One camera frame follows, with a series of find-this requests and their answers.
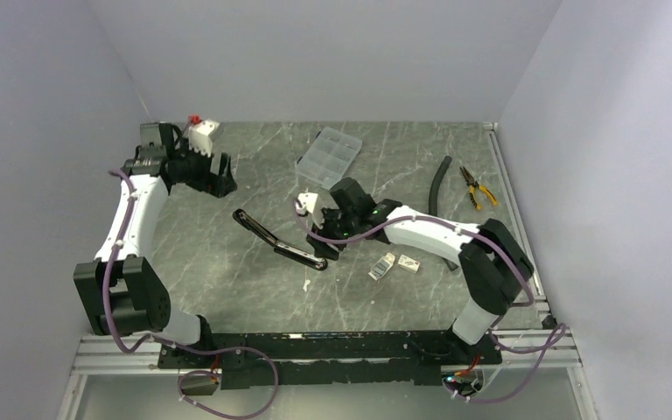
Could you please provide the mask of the staple tray with staples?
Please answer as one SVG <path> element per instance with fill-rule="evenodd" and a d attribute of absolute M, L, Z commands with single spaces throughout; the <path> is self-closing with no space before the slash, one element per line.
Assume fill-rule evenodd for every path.
<path fill-rule="evenodd" d="M 386 253 L 385 255 L 381 256 L 380 259 L 371 266 L 367 274 L 373 280 L 379 281 L 389 273 L 389 271 L 394 266 L 395 261 L 396 256 L 394 254 Z"/>

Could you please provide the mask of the white staple box sleeve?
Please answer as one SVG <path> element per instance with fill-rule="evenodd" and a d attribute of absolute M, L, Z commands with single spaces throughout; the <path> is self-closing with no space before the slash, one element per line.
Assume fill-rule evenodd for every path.
<path fill-rule="evenodd" d="M 416 274 L 420 269 L 420 262 L 407 255 L 400 255 L 398 259 L 398 266 L 404 270 Z"/>

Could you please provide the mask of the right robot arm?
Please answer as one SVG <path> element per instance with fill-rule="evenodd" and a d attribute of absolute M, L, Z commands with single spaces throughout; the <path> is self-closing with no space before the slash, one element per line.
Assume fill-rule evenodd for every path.
<path fill-rule="evenodd" d="M 316 193 L 300 193 L 296 214 L 311 221 L 306 233 L 314 249 L 337 260 L 349 243 L 374 240 L 422 250 L 457 265 L 469 300 L 448 330 L 446 351 L 458 363 L 480 351 L 480 341 L 526 296 L 534 303 L 529 281 L 534 266 L 506 225 L 496 219 L 462 223 L 422 213 L 394 199 L 375 201 L 352 178 L 330 190 L 336 206 L 326 208 Z"/>

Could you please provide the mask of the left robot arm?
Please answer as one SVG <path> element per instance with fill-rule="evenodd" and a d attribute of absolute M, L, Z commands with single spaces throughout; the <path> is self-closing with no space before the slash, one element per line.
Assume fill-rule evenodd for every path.
<path fill-rule="evenodd" d="M 209 324 L 173 305 L 151 259 L 158 217 L 174 186 L 217 198 L 236 190 L 230 156 L 214 153 L 223 130 L 223 123 L 196 115 L 185 127 L 144 123 L 133 157 L 111 171 L 121 185 L 112 225 L 94 258 L 76 265 L 73 281 L 93 333 L 112 337 L 125 353 L 137 348 L 123 338 L 137 334 L 141 341 L 181 346 L 181 356 L 196 368 L 214 359 Z"/>

